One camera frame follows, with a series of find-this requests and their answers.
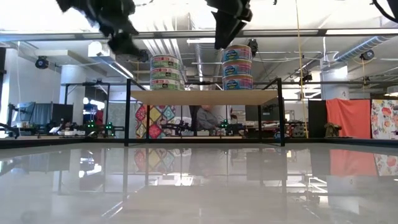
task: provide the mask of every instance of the reflective floor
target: reflective floor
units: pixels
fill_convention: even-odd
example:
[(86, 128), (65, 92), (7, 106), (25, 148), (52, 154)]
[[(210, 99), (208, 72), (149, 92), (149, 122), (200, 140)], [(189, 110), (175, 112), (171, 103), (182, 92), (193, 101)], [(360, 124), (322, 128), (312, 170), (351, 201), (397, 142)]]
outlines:
[(0, 151), (0, 223), (397, 223), (398, 149), (70, 144)]

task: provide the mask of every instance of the ceiling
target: ceiling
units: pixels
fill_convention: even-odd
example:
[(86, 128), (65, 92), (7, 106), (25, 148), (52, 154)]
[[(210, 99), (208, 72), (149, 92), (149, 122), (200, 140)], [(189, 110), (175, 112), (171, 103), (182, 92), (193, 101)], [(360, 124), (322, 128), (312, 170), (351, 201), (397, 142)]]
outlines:
[[(66, 14), (59, 13), (57, 5), (53, 0), (38, 0), (42, 4), (48, 5), (48, 9), (38, 9), (38, 11), (22, 10), (18, 7), (18, 11), (12, 13), (16, 4), (25, 4), (28, 0), (7, 1), (0, 3), (0, 11), (5, 12), (7, 20), (10, 21), (0, 25), (1, 31), (8, 34), (18, 33), (76, 33), (76, 32), (96, 32), (95, 28), (87, 26), (85, 19), (79, 13), (73, 10)], [(148, 0), (135, 1), (136, 4), (148, 2)], [(369, 5), (370, 1), (362, 0), (298, 0), (299, 21), (301, 29), (345, 29), (345, 28), (382, 28), (389, 27), (391, 23), (383, 18), (379, 11)], [(272, 5), (273, 0), (252, 0), (251, 9), (253, 11), (252, 21), (244, 28), (245, 30), (253, 29), (296, 29), (296, 8), (294, 0), (278, 1), (276, 6)], [(390, 13), (386, 1), (380, 1), (386, 11)], [(178, 10), (167, 10), (170, 7), (178, 8)], [(35, 26), (25, 26), (19, 17), (21, 13), (26, 13), (29, 19), (27, 24), (35, 23)], [(50, 22), (40, 23), (40, 21), (48, 20), (48, 16), (59, 19), (61, 25), (68, 24), (65, 29), (62, 26), (53, 26)], [(142, 32), (147, 31), (175, 31), (175, 30), (214, 30), (215, 21), (210, 14), (209, 7), (205, 5), (203, 0), (185, 1), (185, 0), (163, 0), (154, 1), (153, 4), (138, 7), (136, 14), (131, 16), (133, 24)], [(275, 77), (281, 77), (283, 80), (293, 80), (297, 78), (295, 73), (300, 67), (298, 60), (299, 43), (304, 55), (303, 64), (311, 61), (311, 58), (322, 58), (323, 52), (328, 52), (330, 58), (336, 52), (342, 52), (354, 47), (360, 41), (368, 37), (261, 37), (256, 38), (259, 44), (259, 53), (256, 59), (268, 62), (253, 62), (252, 75), (255, 81), (267, 82)], [(74, 40), (74, 41), (26, 41), (25, 46), (31, 50), (69, 50), (81, 58), (85, 63), (95, 63), (96, 61), (88, 58), (88, 45), (93, 40)], [(233, 44), (247, 44), (249, 38), (237, 38)], [(156, 54), (173, 54), (180, 57), (183, 64), (188, 68), (189, 79), (199, 81), (199, 76), (207, 77), (214, 80), (219, 76), (220, 71), (217, 65), (193, 65), (194, 62), (220, 62), (220, 57), (216, 57), (219, 52), (211, 48), (211, 44), (188, 44), (186, 38), (181, 39), (162, 39), (162, 40), (135, 40), (137, 46), (147, 49), (149, 53)], [(360, 80), (364, 76), (370, 76), (371, 80), (398, 80), (397, 46), (398, 38), (395, 37), (373, 49), (376, 59), (367, 63), (364, 67), (360, 64), (359, 59), (348, 61), (349, 79)], [(269, 59), (274, 58), (279, 62), (270, 62)], [(71, 63), (81, 63), (70, 58), (51, 58), (53, 62), (63, 65)], [(149, 64), (134, 63), (134, 58), (121, 56), (117, 61), (126, 67), (133, 74), (138, 74), (138, 80), (147, 82), (149, 80)], [(320, 69), (316, 60), (311, 68), (314, 73)], [(104, 71), (104, 73), (91, 72), (88, 79), (102, 78), (109, 82), (124, 82), (125, 78), (118, 72), (114, 71), (106, 64), (93, 65), (96, 69)], [(385, 86), (373, 85), (373, 89), (382, 91)]]

